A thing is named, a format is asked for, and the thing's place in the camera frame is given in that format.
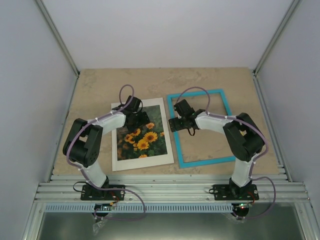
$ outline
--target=green leaf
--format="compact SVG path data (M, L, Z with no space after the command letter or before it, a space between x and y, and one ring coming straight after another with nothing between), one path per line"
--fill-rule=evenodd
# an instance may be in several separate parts
M155 155L155 151L154 150L149 150L148 151L148 156L152 157Z

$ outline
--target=gray wall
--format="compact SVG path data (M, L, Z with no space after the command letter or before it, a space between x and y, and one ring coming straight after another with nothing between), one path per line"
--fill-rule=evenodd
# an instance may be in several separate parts
M0 233L19 240L75 83L32 0L1 1L0 83Z
M259 73L292 176L320 220L320 1L305 0Z
M85 68L254 68L292 0L44 0Z

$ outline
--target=blue frame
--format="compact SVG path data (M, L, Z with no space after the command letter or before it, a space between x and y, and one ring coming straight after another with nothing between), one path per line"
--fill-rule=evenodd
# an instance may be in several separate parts
M222 98L222 102L225 108L225 111L227 115L232 115L225 92L223 89L213 89L213 90L208 90L209 94L220 94L220 97ZM204 91L193 91L193 92L186 92L183 94L184 97L194 97L194 96L200 96L200 95L205 95L206 93ZM172 104L172 99L173 98L178 98L180 96L180 93L175 93L175 94L169 94L166 99L168 102L169 106L169 112L170 112L170 118L175 117L175 111L174 111L174 106ZM199 161L192 161L192 162L184 162L184 157L182 155L182 150L181 150L181 143L179 139L178 132L173 133L174 136L174 141L175 141L175 146L176 146L176 152L178 155L178 161L179 161L179 166L180 168L192 168L192 167L198 167L198 166L204 166L204 165L209 165L209 164L219 164L219 163L226 163L226 162L232 162L235 161L236 158L234 156L226 156L226 157L220 157L220 158L213 158L213 159L207 159L207 160L199 160Z

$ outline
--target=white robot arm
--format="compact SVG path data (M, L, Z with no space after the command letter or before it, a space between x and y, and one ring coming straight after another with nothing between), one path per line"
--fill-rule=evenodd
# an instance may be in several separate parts
M231 122L232 121L229 119L208 116L205 112L200 113L195 119L195 123L199 129L207 129L223 135L225 135L224 126ZM250 161L243 161L235 158L235 166L231 179L240 188L244 187L251 181L249 172L255 157L256 155L254 155Z
M230 120L228 117L213 117L203 109L195 111L185 99L176 103L174 110L178 113L178 117L169 119L172 132L187 129L189 134L193 136L195 130L207 129L224 134L235 156L234 171L229 180L229 185L213 186L213 191L216 193L214 194L215 199L220 200L219 194L224 198L223 200L235 200L243 198L247 192L257 193L255 191L257 186L252 184L251 179L252 164L262 151L265 143L253 129L239 123L239 121L245 122L259 130L250 116L241 113L232 117L234 120Z
M74 142L69 158L73 165L76 165L80 171L82 171L88 182L91 182L96 187L108 187L109 179L101 170L101 167L97 161L100 152L101 138L103 135L111 132L112 130L126 127L128 133L133 132L135 129L140 128L143 125L150 123L146 112L142 111L142 107L139 110L140 103L142 101L136 97L130 104L121 111L123 104L111 110L107 117L97 120L89 125L80 137L86 137L86 140L78 137ZM81 118L76 119L73 122L71 130L64 143L62 152L67 155L67 151L71 145L71 142L76 137L76 134L91 120L83 120Z

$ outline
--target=photograph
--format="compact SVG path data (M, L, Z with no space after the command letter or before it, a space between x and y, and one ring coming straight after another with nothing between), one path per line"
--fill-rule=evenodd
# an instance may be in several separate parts
M125 127L112 131L113 171L174 163L163 99L146 99L142 103L150 123L133 132Z

